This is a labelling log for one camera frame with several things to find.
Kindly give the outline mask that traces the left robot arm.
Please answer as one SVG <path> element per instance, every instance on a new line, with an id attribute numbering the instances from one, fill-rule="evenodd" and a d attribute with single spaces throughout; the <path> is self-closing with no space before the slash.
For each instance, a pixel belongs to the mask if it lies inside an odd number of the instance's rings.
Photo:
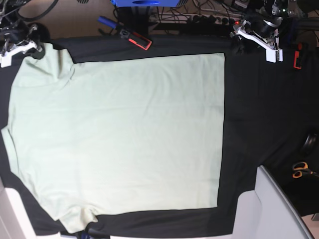
<path id="1" fill-rule="evenodd" d="M 253 9 L 252 4 L 248 5 L 230 32 L 233 53 L 248 53 L 249 46 L 255 44 L 265 50 L 267 62 L 282 62 L 281 37 L 286 35 L 291 41 L 295 30 L 319 31 L 319 17 L 309 16 L 312 11 L 319 12 L 317 0 L 263 0 L 262 6 L 257 9 Z"/>

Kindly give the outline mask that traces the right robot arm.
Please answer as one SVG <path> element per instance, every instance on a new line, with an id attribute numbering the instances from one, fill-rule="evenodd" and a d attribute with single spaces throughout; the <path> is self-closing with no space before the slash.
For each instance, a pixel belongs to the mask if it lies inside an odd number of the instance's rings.
<path id="1" fill-rule="evenodd" d="M 0 66 L 9 67 L 13 56 L 24 54 L 34 59 L 42 59 L 45 55 L 43 37 L 49 33 L 45 26 L 36 23 L 56 6 L 52 4 L 38 16 L 24 17 L 19 10 L 29 3 L 28 0 L 2 0 L 0 2 Z"/>

